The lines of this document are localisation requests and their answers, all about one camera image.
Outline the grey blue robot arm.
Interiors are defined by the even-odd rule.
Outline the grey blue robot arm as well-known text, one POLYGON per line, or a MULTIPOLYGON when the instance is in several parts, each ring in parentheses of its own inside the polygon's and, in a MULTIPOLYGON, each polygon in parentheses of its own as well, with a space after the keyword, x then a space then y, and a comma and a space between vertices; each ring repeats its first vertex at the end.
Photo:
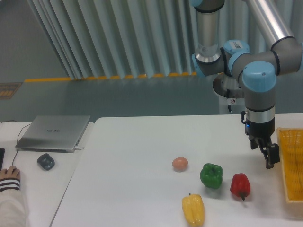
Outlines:
POLYGON ((241 122, 252 149, 260 149, 266 168, 280 161, 279 146, 271 141, 275 130, 276 78, 303 68, 303 45, 299 43, 271 0, 249 0, 250 12, 270 47, 251 54, 240 40, 218 46, 219 11, 223 0, 192 0, 196 11, 198 46, 192 55, 196 73, 209 76, 224 73, 240 86, 245 110, 241 122))

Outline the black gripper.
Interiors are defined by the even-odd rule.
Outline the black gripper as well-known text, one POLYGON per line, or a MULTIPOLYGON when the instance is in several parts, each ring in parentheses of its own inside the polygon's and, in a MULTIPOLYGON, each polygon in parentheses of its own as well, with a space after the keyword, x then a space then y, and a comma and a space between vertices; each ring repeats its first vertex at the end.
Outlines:
POLYGON ((245 125, 245 134, 250 140, 250 148, 257 149, 259 146, 266 161, 266 169, 271 169, 274 164, 279 163, 279 146, 271 141, 271 136, 275 131, 275 117, 271 120, 266 119, 265 122, 257 122, 249 117, 250 113, 252 112, 241 112, 241 122, 245 125))

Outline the person's hand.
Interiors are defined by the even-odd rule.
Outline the person's hand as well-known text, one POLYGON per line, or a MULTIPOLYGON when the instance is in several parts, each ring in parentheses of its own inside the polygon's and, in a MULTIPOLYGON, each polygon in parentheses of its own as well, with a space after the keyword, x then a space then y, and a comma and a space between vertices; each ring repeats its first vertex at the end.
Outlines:
POLYGON ((0 171, 0 180, 15 179, 20 181, 20 170, 16 166, 10 166, 8 169, 0 171))

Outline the striped cuff cream sleeve forearm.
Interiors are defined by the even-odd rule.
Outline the striped cuff cream sleeve forearm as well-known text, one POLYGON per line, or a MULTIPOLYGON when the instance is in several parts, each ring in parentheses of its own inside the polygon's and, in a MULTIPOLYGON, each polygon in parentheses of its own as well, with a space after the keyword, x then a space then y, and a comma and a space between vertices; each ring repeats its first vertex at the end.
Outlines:
POLYGON ((26 208, 20 180, 4 178, 0 180, 0 226, 25 227, 27 221, 26 208))

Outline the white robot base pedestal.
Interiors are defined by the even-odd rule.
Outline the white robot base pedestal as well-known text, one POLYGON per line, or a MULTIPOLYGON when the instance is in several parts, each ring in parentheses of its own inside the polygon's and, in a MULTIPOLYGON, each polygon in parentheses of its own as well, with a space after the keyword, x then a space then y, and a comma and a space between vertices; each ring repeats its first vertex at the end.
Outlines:
POLYGON ((243 91, 234 78, 218 74, 213 80, 213 91, 218 97, 219 114, 240 114, 245 110, 243 91))

